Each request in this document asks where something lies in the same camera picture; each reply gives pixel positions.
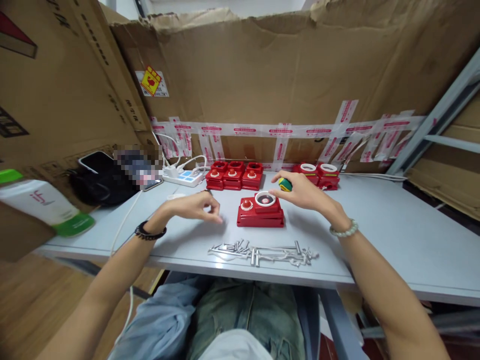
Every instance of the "table surface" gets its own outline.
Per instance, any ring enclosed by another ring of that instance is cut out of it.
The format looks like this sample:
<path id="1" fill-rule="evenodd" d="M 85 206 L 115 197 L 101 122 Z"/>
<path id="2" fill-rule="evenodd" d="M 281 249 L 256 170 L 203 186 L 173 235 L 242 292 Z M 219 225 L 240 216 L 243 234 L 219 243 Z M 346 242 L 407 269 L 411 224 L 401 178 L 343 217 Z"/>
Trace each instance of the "table surface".
<path id="1" fill-rule="evenodd" d="M 262 190 L 276 188 L 274 173 L 263 175 Z M 341 175 L 340 189 L 328 194 L 357 220 L 360 230 L 398 271 L 422 300 L 480 306 L 480 238 L 441 212 L 387 180 Z M 142 192 L 127 217 L 116 243 L 118 249 L 136 226 L 147 219 L 171 194 L 193 194 L 205 182 L 190 188 L 174 183 Z M 220 203 L 224 224 L 174 217 L 166 235 L 153 249 L 148 266 L 198 274 L 295 284 L 317 288 L 353 287 L 338 240 L 330 235 L 328 222 L 318 213 L 281 200 L 284 228 L 237 227 L 240 198 L 255 191 L 212 191 Z M 76 238 L 54 237 L 37 252 L 49 257 L 106 261 L 115 234 L 136 196 L 115 209 L 92 213 L 97 224 Z M 260 267 L 249 259 L 223 260 L 208 254 L 213 245 L 250 241 L 251 246 L 311 248 L 320 256 L 311 265 L 262 260 Z"/>

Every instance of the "pile of screws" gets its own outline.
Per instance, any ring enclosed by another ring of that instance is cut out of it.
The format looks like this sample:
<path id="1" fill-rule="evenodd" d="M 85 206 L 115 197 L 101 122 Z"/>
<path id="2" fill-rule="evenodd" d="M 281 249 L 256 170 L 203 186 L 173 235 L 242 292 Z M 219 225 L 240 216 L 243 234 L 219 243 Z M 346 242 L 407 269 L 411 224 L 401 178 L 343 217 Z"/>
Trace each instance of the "pile of screws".
<path id="1" fill-rule="evenodd" d="M 212 246 L 208 250 L 209 254 L 227 256 L 230 259 L 250 259 L 252 266 L 259 267 L 260 260 L 268 260 L 271 262 L 289 262 L 297 268 L 300 265 L 311 265 L 312 259 L 317 259 L 319 253 L 309 249 L 300 249 L 298 241 L 295 246 L 252 246 L 249 247 L 250 241 L 244 245 L 243 239 L 236 241 L 234 244 L 220 244 Z"/>

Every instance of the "white power strip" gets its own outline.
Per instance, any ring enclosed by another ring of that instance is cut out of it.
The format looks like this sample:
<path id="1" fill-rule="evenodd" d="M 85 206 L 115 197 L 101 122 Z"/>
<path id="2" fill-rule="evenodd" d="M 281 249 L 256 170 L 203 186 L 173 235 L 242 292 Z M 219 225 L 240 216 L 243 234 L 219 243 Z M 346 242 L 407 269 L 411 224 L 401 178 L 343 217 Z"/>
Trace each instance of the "white power strip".
<path id="1" fill-rule="evenodd" d="M 178 174 L 178 177 L 170 177 L 166 173 L 168 171 L 163 171 L 163 180 L 169 183 L 175 183 L 180 185 L 185 185 L 190 188 L 196 187 L 204 179 L 204 175 L 199 172 L 195 175 L 192 175 L 191 170 L 185 170 L 184 172 Z"/>

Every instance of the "phone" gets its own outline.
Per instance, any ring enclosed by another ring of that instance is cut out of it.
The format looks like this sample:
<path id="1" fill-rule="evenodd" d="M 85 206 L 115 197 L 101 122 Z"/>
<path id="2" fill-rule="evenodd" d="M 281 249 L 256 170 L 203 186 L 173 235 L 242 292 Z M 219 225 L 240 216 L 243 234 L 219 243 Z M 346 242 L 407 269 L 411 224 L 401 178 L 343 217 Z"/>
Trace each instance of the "phone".
<path id="1" fill-rule="evenodd" d="M 115 166 L 115 161 L 103 151 L 95 151 L 78 159 L 83 167 L 95 174 L 108 172 Z"/>
<path id="2" fill-rule="evenodd" d="M 149 180 L 148 183 L 146 184 L 146 187 L 143 189 L 143 191 L 148 191 L 150 189 L 153 189 L 154 187 L 156 187 L 157 185 L 160 185 L 163 182 L 164 182 L 163 179 Z"/>
<path id="3" fill-rule="evenodd" d="M 115 158 L 130 179 L 143 191 L 164 182 L 152 163 L 139 150 L 118 150 Z"/>

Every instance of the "white bead bracelet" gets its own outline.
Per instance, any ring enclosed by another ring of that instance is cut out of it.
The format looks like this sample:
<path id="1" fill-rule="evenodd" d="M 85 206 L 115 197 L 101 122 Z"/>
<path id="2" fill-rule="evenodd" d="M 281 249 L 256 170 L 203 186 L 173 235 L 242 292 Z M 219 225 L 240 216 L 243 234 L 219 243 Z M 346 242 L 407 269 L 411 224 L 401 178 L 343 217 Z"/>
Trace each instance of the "white bead bracelet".
<path id="1" fill-rule="evenodd" d="M 350 221 L 351 221 L 351 227 L 347 231 L 337 232 L 333 229 L 333 227 L 330 226 L 330 234 L 332 234 L 333 236 L 336 236 L 337 238 L 346 238 L 355 234 L 359 229 L 359 224 L 352 218 L 350 219 Z"/>

